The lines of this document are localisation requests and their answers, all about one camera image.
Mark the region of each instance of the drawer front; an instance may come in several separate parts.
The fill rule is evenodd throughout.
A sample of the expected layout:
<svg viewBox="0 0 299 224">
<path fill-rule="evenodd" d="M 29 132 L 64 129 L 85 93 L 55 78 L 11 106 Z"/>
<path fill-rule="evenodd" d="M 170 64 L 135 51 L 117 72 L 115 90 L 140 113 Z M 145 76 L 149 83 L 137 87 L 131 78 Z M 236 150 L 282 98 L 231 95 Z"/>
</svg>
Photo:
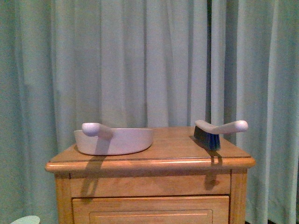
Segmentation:
<svg viewBox="0 0 299 224">
<path fill-rule="evenodd" d="M 92 212 L 90 224 L 212 224 L 212 210 Z"/>
<path fill-rule="evenodd" d="M 71 176 L 72 197 L 224 195 L 230 193 L 230 170 L 105 176 Z"/>
<path fill-rule="evenodd" d="M 228 224 L 228 196 L 73 199 L 75 224 Z"/>
</svg>

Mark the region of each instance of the light blue curtain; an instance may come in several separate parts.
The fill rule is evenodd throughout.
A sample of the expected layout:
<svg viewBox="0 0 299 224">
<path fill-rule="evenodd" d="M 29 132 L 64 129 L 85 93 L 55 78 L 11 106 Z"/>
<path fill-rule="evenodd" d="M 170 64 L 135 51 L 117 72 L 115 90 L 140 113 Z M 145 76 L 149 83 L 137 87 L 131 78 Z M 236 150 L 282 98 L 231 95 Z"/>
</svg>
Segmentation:
<svg viewBox="0 0 299 224">
<path fill-rule="evenodd" d="M 247 221 L 296 219 L 299 3 L 0 2 L 0 223 L 57 223 L 44 165 L 83 122 L 248 121 Z"/>
</svg>

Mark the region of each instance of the brush bristles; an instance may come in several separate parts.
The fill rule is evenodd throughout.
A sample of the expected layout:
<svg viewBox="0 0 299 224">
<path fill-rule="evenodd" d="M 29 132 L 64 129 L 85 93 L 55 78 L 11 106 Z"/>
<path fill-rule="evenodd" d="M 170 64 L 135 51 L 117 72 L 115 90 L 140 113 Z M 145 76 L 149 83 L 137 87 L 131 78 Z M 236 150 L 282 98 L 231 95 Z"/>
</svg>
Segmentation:
<svg viewBox="0 0 299 224">
<path fill-rule="evenodd" d="M 218 134 L 205 132 L 196 126 L 194 130 L 194 137 L 209 150 L 215 151 L 220 149 L 220 138 Z"/>
</svg>

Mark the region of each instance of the wooden cabinet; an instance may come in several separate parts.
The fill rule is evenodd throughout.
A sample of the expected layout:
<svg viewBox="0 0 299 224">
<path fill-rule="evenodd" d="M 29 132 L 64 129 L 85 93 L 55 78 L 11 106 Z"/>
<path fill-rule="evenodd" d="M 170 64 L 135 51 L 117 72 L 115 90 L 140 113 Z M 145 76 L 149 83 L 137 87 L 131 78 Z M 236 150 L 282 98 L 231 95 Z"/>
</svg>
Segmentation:
<svg viewBox="0 0 299 224">
<path fill-rule="evenodd" d="M 221 139 L 203 149 L 194 127 L 154 129 L 150 148 L 90 156 L 76 145 L 46 165 L 60 224 L 244 224 L 247 169 L 255 160 Z"/>
</svg>

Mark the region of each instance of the white object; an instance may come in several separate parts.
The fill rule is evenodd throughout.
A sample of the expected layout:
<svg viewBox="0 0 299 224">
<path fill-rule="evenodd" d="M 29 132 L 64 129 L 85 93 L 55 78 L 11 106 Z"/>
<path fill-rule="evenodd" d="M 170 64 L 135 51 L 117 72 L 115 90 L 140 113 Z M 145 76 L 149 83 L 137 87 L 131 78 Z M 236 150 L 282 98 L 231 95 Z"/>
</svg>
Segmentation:
<svg viewBox="0 0 299 224">
<path fill-rule="evenodd" d="M 245 132 L 248 124 L 245 120 L 238 120 L 221 126 L 214 126 L 204 120 L 197 120 L 195 125 L 201 130 L 211 134 L 230 134 L 236 132 Z"/>
<path fill-rule="evenodd" d="M 41 219 L 37 216 L 26 216 L 15 220 L 11 224 L 39 224 Z"/>
<path fill-rule="evenodd" d="M 110 128 L 85 123 L 74 131 L 78 151 L 89 155 L 123 155 L 147 149 L 153 143 L 154 131 L 148 128 Z"/>
<path fill-rule="evenodd" d="M 88 137 L 101 136 L 105 139 L 113 137 L 113 129 L 100 123 L 83 123 L 82 132 Z"/>
</svg>

